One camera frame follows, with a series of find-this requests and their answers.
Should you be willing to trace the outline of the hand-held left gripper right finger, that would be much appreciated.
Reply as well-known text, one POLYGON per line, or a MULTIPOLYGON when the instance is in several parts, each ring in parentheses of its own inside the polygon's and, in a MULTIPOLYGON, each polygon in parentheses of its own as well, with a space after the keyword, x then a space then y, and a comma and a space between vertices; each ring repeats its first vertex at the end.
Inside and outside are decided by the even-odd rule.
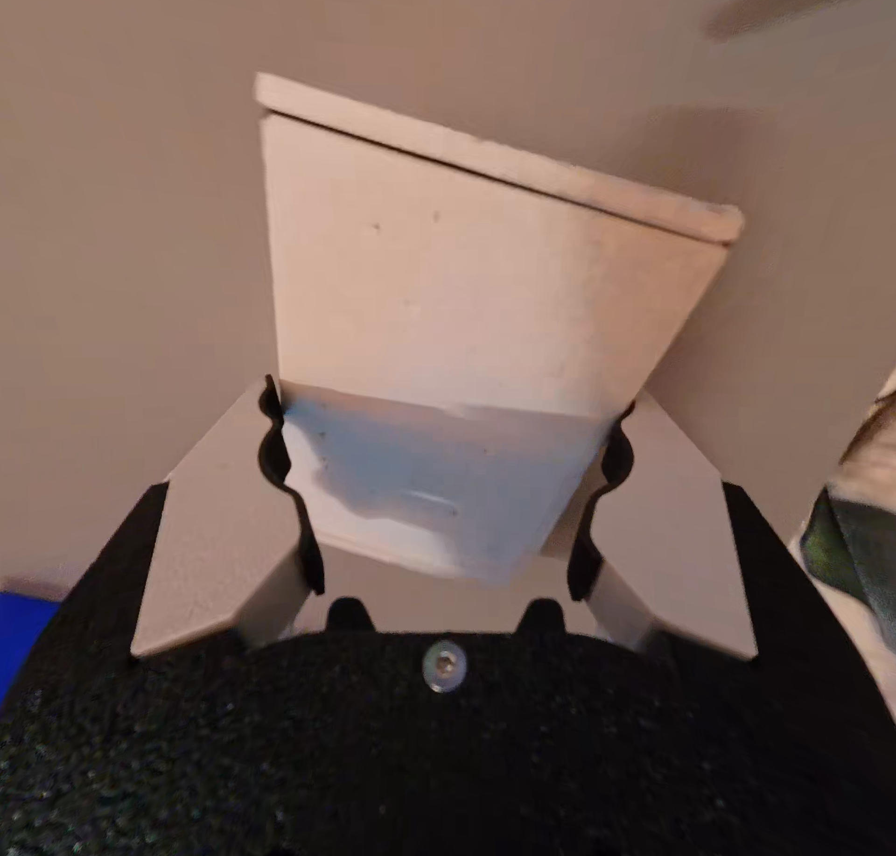
POLYGON ((671 634, 738 660, 758 648, 719 472, 648 394, 611 426, 603 483, 567 565, 571 599, 611 643, 671 634))

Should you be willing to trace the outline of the white printed shirt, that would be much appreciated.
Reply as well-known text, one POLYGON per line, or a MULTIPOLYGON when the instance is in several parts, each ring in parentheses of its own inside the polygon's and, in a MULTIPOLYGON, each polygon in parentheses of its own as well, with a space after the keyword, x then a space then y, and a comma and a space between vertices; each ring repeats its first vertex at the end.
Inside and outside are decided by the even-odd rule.
POLYGON ((895 716, 895 373, 828 474, 790 551, 895 716))

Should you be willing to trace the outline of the blue plastic bin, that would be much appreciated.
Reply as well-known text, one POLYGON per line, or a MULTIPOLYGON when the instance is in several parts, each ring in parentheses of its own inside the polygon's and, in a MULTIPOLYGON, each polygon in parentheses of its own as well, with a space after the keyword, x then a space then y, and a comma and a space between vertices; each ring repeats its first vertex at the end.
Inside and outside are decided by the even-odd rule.
POLYGON ((1 593, 1 701, 59 606, 59 602, 19 593, 1 593))

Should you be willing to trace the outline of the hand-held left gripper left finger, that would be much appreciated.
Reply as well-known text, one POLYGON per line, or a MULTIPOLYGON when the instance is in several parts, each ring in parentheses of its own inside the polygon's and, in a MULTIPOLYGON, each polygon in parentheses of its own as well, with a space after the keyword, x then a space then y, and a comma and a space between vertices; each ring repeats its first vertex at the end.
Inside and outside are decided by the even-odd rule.
POLYGON ((267 374, 169 475, 134 658, 229 631, 266 646, 325 593, 308 506, 287 484, 284 423, 280 381, 267 374))

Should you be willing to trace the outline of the white cardboard mailer box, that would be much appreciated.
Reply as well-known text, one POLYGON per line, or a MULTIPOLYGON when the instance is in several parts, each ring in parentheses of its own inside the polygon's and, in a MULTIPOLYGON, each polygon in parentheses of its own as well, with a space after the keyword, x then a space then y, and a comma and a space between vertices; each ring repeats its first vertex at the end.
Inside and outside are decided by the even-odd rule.
POLYGON ((254 97, 287 483, 320 545, 510 577, 743 213, 272 74, 254 97))

